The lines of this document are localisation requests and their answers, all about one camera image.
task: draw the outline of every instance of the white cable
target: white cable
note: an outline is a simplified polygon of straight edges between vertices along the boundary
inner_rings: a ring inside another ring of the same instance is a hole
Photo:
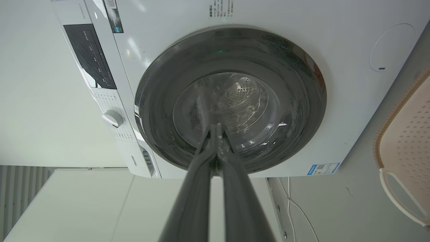
[[[287,198],[290,198],[290,196],[291,196],[291,192],[290,192],[290,177],[288,177],[288,196],[287,196]],[[287,214],[288,214],[288,218],[290,219],[291,228],[293,229],[294,242],[296,242],[296,239],[295,239],[295,229],[294,229],[294,224],[293,224],[293,220],[291,218],[291,212],[290,212],[290,202],[291,202],[291,200],[288,199]]]
[[[313,236],[315,236],[315,239],[316,239],[316,241],[317,242],[319,242],[319,240],[318,240],[318,237],[316,236],[316,233],[315,233],[315,230],[313,229],[313,227],[312,227],[312,224],[310,224],[310,221],[309,221],[309,219],[307,218],[307,216],[306,216],[306,214],[304,214],[304,212],[303,212],[303,210],[290,198],[290,196],[289,195],[287,195],[287,192],[285,191],[285,187],[284,187],[284,185],[282,184],[282,182],[281,182],[281,179],[278,177],[278,181],[279,181],[279,183],[281,184],[281,187],[282,187],[282,190],[284,191],[284,194],[285,194],[285,196],[287,197],[287,199],[288,199],[288,202],[291,202],[294,206],[296,206],[299,210],[300,210],[300,212],[303,214],[303,216],[306,218],[306,220],[307,220],[307,223],[309,224],[309,226],[310,226],[310,228],[312,229],[312,233],[313,233]],[[288,177],[288,188],[290,188],[290,177]],[[290,218],[290,222],[291,222],[291,226],[292,226],[292,228],[293,228],[293,236],[294,236],[294,242],[295,242],[295,231],[294,231],[294,226],[293,226],[293,223],[292,223],[292,219],[291,219],[291,215],[289,214],[289,218]]]

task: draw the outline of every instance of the radiator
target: radiator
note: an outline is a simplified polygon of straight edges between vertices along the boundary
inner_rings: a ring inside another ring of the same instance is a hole
[[[3,241],[48,180],[47,167],[0,166],[0,239]]]

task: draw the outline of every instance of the basket handle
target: basket handle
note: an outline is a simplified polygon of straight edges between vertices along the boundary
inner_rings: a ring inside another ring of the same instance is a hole
[[[398,198],[397,196],[394,194],[393,190],[391,189],[389,183],[388,183],[388,179],[387,179],[387,175],[390,174],[392,175],[397,182],[398,179],[395,176],[395,174],[386,171],[384,168],[379,169],[379,178],[381,180],[381,184],[382,187],[385,191],[385,193],[387,194],[387,196],[390,198],[390,200],[394,203],[394,205],[400,210],[402,211],[406,216],[408,216],[410,219],[412,219],[414,222],[419,223],[422,226],[428,226],[430,225],[430,219],[428,218],[428,215],[424,212],[424,214],[427,216],[426,219],[420,218],[419,216],[417,216],[416,214],[414,214],[412,211],[410,211]],[[413,196],[409,193],[409,191],[404,187],[401,186],[406,193],[409,195],[409,197],[411,197],[411,199],[417,204],[417,202],[415,201],[415,199],[413,198]]]

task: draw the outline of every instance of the black display panel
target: black display panel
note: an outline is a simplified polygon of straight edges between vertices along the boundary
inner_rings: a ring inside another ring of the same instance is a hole
[[[94,78],[94,87],[116,89],[94,26],[92,24],[64,25],[64,29],[82,68]]]

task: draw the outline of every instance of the front-loading washing machine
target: front-loading washing machine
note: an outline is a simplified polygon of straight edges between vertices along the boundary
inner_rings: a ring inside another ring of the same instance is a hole
[[[430,19],[425,0],[52,3],[125,164],[158,178],[185,176],[202,93],[251,177],[334,173]]]

